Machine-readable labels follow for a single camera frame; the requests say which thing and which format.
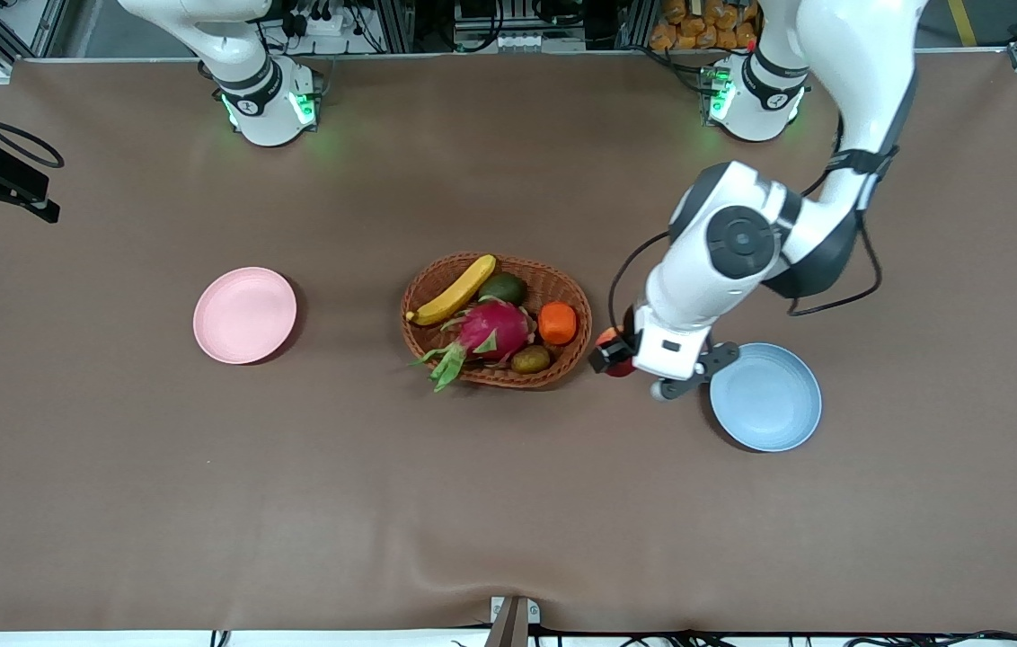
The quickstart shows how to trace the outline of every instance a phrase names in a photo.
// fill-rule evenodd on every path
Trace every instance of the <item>banana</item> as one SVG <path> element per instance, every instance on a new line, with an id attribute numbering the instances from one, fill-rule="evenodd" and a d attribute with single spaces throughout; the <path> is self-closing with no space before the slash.
<path id="1" fill-rule="evenodd" d="M 417 325 L 417 327 L 431 327 L 431 325 L 450 318 L 454 312 L 468 303 L 468 299 L 473 298 L 481 283 L 484 283 L 492 275 L 492 271 L 496 270 L 496 267 L 497 259 L 493 258 L 492 254 L 482 255 L 429 303 L 417 308 L 416 312 L 406 312 L 405 319 Z"/>

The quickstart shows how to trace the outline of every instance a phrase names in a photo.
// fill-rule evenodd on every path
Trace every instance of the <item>fruit basket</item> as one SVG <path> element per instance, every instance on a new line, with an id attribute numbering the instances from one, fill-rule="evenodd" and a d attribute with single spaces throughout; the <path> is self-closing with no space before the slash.
<path id="1" fill-rule="evenodd" d="M 440 291 L 451 286 L 469 266 L 482 254 L 477 252 L 460 252 L 438 258 L 431 266 L 422 270 L 417 278 L 405 290 L 405 298 L 401 300 L 401 312 L 415 310 L 418 306 L 433 299 Z M 560 300 L 577 312 L 577 335 L 565 345 L 544 344 L 552 355 L 552 365 L 540 373 L 521 375 L 507 367 L 485 366 L 480 363 L 465 365 L 459 378 L 465 381 L 475 381 L 479 385 L 492 385 L 506 389 L 538 389 L 553 384 L 575 366 L 580 364 L 590 345 L 592 331 L 592 312 L 588 298 L 577 282 L 552 266 L 543 262 L 512 257 L 512 255 L 495 254 L 497 271 L 516 275 L 525 282 L 528 292 L 525 298 L 525 310 L 536 315 L 545 303 Z M 413 352 L 414 357 L 421 357 L 429 349 L 440 348 L 451 343 L 457 336 L 455 332 L 440 331 L 439 327 L 415 327 L 409 320 L 402 318 L 402 332 L 405 344 Z M 542 343 L 537 337 L 536 343 Z M 427 366 L 434 367 L 437 360 L 430 359 Z"/>

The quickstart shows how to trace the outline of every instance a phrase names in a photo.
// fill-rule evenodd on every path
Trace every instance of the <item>brown table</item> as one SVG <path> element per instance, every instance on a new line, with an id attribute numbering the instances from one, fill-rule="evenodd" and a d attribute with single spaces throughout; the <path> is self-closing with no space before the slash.
<path id="1" fill-rule="evenodd" d="M 820 429 L 770 456 L 644 376 L 434 397 L 397 304 L 492 250 L 567 271 L 602 328 L 699 169 L 817 176 L 825 92 L 745 144 L 643 58 L 352 61 L 318 134 L 258 151 L 192 65 L 17 66 L 0 119 L 69 164 L 60 224 L 0 205 L 0 630 L 463 626 L 520 592 L 564 630 L 1017 631 L 1017 74 L 919 71 L 871 212 L 885 288 L 718 325 L 820 377 Z M 189 332 L 239 266 L 304 292 L 261 366 Z"/>

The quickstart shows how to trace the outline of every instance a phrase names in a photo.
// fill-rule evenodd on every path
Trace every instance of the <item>blue plate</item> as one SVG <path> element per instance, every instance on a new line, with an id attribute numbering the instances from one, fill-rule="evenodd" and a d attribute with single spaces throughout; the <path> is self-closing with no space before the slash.
<path id="1" fill-rule="evenodd" d="M 821 422 L 813 369 L 778 345 L 752 343 L 713 376 L 713 410 L 731 437 L 756 451 L 788 451 Z"/>

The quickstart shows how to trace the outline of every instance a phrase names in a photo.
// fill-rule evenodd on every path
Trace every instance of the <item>plate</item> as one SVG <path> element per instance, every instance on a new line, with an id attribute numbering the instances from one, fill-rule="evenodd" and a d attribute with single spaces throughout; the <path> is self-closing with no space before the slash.
<path id="1" fill-rule="evenodd" d="M 821 422 L 813 369 L 778 345 L 751 343 L 713 376 L 713 412 L 731 437 L 756 451 L 788 451 Z"/>
<path id="2" fill-rule="evenodd" d="M 263 267 L 222 275 L 196 300 L 193 336 L 204 355 L 226 364 L 265 359 L 297 320 L 297 295 L 284 276 Z"/>

